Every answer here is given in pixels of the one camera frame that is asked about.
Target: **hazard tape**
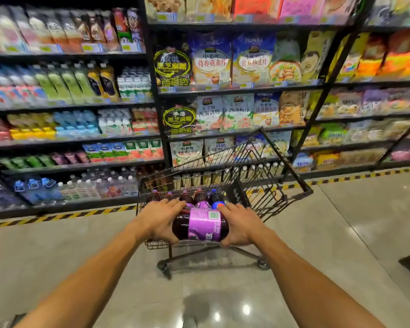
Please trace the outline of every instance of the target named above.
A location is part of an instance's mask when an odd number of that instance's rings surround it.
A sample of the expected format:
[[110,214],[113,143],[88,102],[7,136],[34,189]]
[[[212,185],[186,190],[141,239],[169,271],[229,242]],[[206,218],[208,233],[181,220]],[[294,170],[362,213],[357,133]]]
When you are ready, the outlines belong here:
[[[306,183],[309,186],[313,186],[313,185],[318,185],[318,184],[346,182],[346,181],[352,181],[352,180],[357,180],[357,179],[380,177],[380,176],[387,176],[387,175],[394,175],[394,174],[401,174],[401,173],[410,173],[410,168],[401,168],[401,169],[394,169],[394,170],[389,170],[389,171],[380,171],[380,172],[370,173],[370,174],[359,174],[359,175],[353,175],[353,176],[318,179],[318,180],[314,180],[314,181],[306,181]],[[288,190],[288,189],[297,188],[297,187],[300,187],[300,185],[297,182],[282,185],[283,190]],[[270,191],[275,191],[276,189],[277,189],[277,187],[273,186],[270,189]],[[263,191],[263,189],[254,189],[254,190],[247,191],[246,194],[251,195],[251,194],[259,193],[259,192],[262,192],[262,191]],[[136,206],[137,206],[137,204],[132,204],[132,205],[125,205],[125,206],[114,207],[114,208],[96,209],[96,210],[91,210],[91,211],[86,211],[86,212],[63,213],[63,214],[58,214],[58,215],[45,215],[45,216],[41,216],[41,217],[23,218],[23,219],[20,219],[20,220],[0,222],[0,227],[2,227],[2,226],[21,226],[23,224],[32,224],[32,223],[38,223],[38,222],[44,222],[44,221],[74,219],[74,218],[92,216],[92,215],[124,212],[124,211],[130,211],[132,209],[135,209]]]

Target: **left forearm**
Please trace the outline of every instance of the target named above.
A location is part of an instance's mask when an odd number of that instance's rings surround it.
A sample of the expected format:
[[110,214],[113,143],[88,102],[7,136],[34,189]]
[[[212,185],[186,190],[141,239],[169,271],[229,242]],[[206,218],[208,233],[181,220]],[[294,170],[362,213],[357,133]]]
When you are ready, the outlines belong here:
[[142,242],[134,222],[69,276],[17,328],[92,327]]

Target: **left hand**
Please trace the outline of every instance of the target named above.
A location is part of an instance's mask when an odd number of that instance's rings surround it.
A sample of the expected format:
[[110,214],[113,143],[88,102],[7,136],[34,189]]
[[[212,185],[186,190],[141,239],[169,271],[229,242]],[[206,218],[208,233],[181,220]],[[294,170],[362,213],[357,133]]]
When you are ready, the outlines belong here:
[[149,202],[132,221],[132,224],[136,225],[142,240],[154,239],[177,243],[179,239],[172,232],[172,222],[184,207],[185,201],[177,199]]

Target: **human hand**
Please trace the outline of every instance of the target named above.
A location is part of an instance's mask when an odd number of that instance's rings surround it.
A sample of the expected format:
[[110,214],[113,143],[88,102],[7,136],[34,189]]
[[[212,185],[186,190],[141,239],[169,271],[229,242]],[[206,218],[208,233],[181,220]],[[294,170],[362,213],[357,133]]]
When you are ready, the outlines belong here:
[[230,226],[228,236],[221,242],[225,247],[252,244],[256,235],[268,229],[252,209],[246,209],[241,204],[228,203],[218,206],[217,209]]
[[132,221],[134,229],[139,232],[139,238],[143,241],[154,239],[169,243],[179,242],[172,232],[172,222],[184,207],[185,201],[177,199],[149,202]]

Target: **shiny floor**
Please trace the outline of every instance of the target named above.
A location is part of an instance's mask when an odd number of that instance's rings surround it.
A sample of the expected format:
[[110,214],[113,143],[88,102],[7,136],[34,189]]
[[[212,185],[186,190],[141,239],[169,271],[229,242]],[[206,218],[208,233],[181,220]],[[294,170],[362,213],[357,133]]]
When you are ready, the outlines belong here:
[[[410,174],[313,189],[268,226],[386,327],[410,328],[410,273],[398,263],[410,254]],[[0,320],[32,309],[133,216],[0,228]],[[297,327],[272,272],[252,259],[209,251],[172,264],[168,281],[156,268],[167,256],[138,248],[94,327]]]

